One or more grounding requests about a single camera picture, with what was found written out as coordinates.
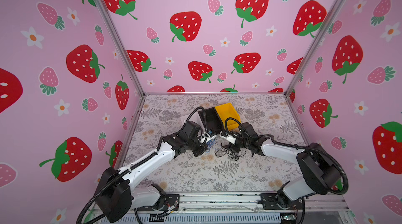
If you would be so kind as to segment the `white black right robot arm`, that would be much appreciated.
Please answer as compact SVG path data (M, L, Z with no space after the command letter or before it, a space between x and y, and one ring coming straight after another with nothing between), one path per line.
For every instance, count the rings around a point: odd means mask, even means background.
M225 130L222 134L233 152L245 148L253 155L276 157L299 166L302 176L282 185L272 201L282 209L313 195L344 195L349 190L343 167L317 143L300 146L279 142L273 135L257 134L249 123L239 124L238 132Z

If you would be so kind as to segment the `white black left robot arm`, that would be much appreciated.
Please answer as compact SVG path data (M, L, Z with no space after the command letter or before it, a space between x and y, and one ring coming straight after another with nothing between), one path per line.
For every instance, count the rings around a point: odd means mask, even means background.
M77 223L84 223L84 215L95 204L102 214L89 220L90 224L107 218L115 223L124 217L131 208L155 206L164 203L165 192L158 185L148 188L136 187L149 174L167 162L172 161L188 150L195 157L207 150L207 143L213 140L216 134L212 130L202 130L199 124L187 121L176 133L162 136L158 146L139 160L119 169L108 168L102 174L94 196L80 212Z

